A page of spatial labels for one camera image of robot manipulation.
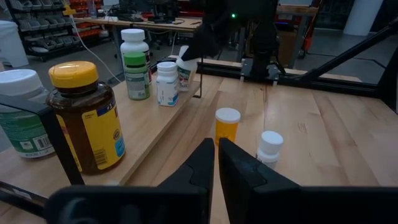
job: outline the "supplement bottle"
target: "supplement bottle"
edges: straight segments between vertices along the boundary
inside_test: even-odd
[[[284,143],[283,137],[275,131],[264,131],[261,134],[256,158],[271,169],[275,169],[279,160],[279,151]]]
[[[79,171],[97,174],[124,154],[116,101],[111,87],[98,81],[91,62],[67,62],[49,70],[55,89],[47,104],[55,110]]]
[[[178,102],[177,64],[160,62],[157,64],[157,102],[162,106],[175,106]]]
[[[126,53],[123,58],[129,98],[132,100],[144,100],[148,98],[150,90],[145,54],[141,52]]]
[[[187,45],[181,46],[178,59],[175,62],[177,64],[178,79],[180,80],[180,91],[189,90],[191,83],[193,81],[193,77],[195,76],[198,69],[198,64],[196,59],[188,61],[183,61],[181,59],[181,57],[184,55],[187,49],[188,49]]]
[[[48,93],[34,70],[0,72],[0,94],[44,104]],[[21,157],[36,158],[54,152],[36,114],[0,105],[0,125]]]
[[[146,57],[147,67],[150,67],[149,46],[144,42],[145,32],[142,29],[124,29],[121,31],[121,37],[124,42],[120,45],[122,56],[130,52],[142,52]],[[151,70],[148,71],[149,82],[152,81]]]

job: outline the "green bottle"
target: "green bottle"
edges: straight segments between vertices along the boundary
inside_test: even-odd
[[[132,100],[144,100],[150,96],[148,67],[145,54],[131,52],[123,55],[127,92]]]

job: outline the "yellow cap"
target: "yellow cap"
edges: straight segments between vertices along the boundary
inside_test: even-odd
[[[76,88],[98,80],[97,69],[91,62],[67,62],[50,68],[52,84],[58,88]]]

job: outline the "brown plastic bottle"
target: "brown plastic bottle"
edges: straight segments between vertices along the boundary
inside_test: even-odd
[[[116,101],[111,87],[98,81],[91,62],[67,62],[49,70],[55,89],[47,104],[57,115],[80,172],[98,174],[124,155]]]

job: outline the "wooden shelf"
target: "wooden shelf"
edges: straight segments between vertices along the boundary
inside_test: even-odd
[[[126,153],[114,169],[100,175],[83,175],[85,183],[125,184],[199,87],[199,82],[193,82],[190,91],[180,93],[176,106],[167,107],[157,104],[155,82],[151,85],[151,97],[142,101],[128,98],[124,82],[115,86],[113,90]],[[56,155],[44,159],[24,159],[17,155],[14,148],[0,153],[0,180],[46,198],[70,185]]]

